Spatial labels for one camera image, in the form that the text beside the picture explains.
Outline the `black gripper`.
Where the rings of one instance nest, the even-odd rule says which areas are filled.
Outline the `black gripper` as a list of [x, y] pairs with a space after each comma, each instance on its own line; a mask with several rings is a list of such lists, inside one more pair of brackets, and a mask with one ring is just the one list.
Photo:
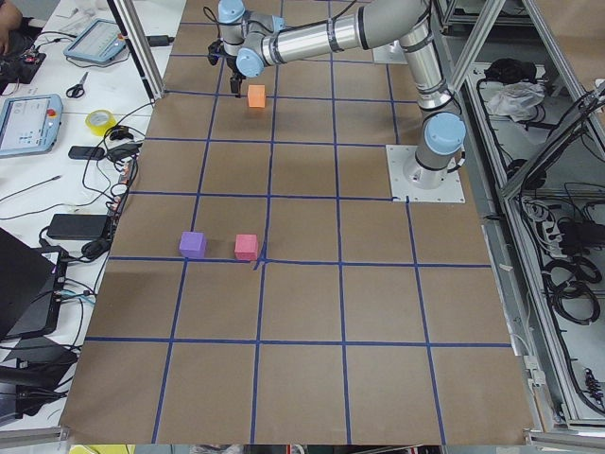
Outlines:
[[235, 97], [240, 98], [241, 79], [245, 76], [237, 68], [236, 56], [227, 53], [221, 40], [215, 40], [208, 46], [207, 60], [211, 65], [215, 66], [220, 59], [225, 59], [228, 67], [233, 71], [233, 75], [230, 77], [230, 90]]

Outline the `person forearm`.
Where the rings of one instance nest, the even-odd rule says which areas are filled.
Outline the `person forearm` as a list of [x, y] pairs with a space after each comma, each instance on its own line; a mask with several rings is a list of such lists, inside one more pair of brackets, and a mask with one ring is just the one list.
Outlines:
[[9, 33], [17, 30], [22, 22], [22, 12], [9, 0], [1, 1], [0, 9], [0, 44], [1, 54], [9, 52]]

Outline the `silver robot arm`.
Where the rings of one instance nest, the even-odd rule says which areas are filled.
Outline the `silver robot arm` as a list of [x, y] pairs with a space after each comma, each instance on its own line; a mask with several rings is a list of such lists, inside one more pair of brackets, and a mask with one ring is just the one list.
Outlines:
[[420, 143], [406, 158], [403, 175], [412, 186], [433, 190], [460, 168], [452, 160], [465, 157], [466, 127], [441, 69], [431, 11], [429, 1], [372, 1], [355, 12], [344, 8], [317, 22], [293, 26], [241, 1], [221, 1], [216, 11], [203, 10], [217, 31], [208, 61], [226, 60], [235, 96], [241, 95], [243, 80], [259, 77], [270, 66], [355, 48], [370, 51], [376, 63], [401, 63], [410, 72], [423, 115]]

